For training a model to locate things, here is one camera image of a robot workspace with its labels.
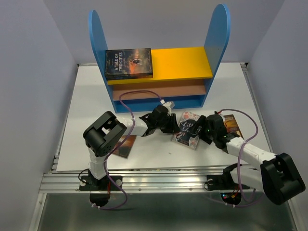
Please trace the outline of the Little Women floral book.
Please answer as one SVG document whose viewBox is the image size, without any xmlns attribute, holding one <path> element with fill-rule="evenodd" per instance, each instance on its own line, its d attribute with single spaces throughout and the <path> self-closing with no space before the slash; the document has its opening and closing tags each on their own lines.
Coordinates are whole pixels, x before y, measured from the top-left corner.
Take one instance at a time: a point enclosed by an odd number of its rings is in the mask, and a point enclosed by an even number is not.
<svg viewBox="0 0 308 231">
<path fill-rule="evenodd" d="M 195 113 L 189 111 L 183 112 L 178 124 L 180 132 L 174 134 L 171 141 L 195 150 L 199 142 L 199 137 L 192 135 L 190 128 L 195 125 L 199 118 L 200 116 Z"/>
</svg>

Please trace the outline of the A Tale of Two Cities book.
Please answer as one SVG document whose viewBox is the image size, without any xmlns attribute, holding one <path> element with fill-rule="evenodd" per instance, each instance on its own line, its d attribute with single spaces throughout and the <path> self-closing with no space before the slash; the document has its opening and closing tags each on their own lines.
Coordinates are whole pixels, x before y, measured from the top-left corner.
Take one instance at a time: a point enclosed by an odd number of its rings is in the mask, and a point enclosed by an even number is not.
<svg viewBox="0 0 308 231">
<path fill-rule="evenodd" d="M 107 50 L 104 75 L 108 81 L 153 77 L 150 48 Z"/>
</svg>

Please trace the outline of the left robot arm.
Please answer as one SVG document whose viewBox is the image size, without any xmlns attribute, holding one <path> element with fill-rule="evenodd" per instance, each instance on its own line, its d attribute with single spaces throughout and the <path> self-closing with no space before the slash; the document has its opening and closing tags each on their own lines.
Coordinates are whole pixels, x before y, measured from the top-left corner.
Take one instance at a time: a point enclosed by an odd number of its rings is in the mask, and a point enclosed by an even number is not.
<svg viewBox="0 0 308 231">
<path fill-rule="evenodd" d="M 176 115 L 172 113 L 173 102 L 161 103 L 151 112 L 141 117 L 117 117 L 107 111 L 92 123 L 83 133 L 85 144 L 90 153 L 90 167 L 87 180 L 79 179 L 83 185 L 92 185 L 101 190 L 107 185 L 107 156 L 120 146 L 120 138 L 125 136 L 146 137 L 156 130 L 162 133 L 175 134 L 180 132 Z"/>
</svg>

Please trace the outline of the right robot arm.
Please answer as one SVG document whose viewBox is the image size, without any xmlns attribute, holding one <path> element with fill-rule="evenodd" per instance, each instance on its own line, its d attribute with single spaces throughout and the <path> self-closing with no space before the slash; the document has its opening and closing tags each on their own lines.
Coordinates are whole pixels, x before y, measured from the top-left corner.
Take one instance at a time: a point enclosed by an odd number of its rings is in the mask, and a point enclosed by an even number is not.
<svg viewBox="0 0 308 231">
<path fill-rule="evenodd" d="M 207 177 L 209 191 L 251 188 L 281 205 L 306 189 L 290 155 L 267 152 L 249 144 L 240 135 L 228 132 L 219 113 L 200 116 L 189 132 L 238 158 L 238 162 L 223 169 L 221 175 Z"/>
</svg>

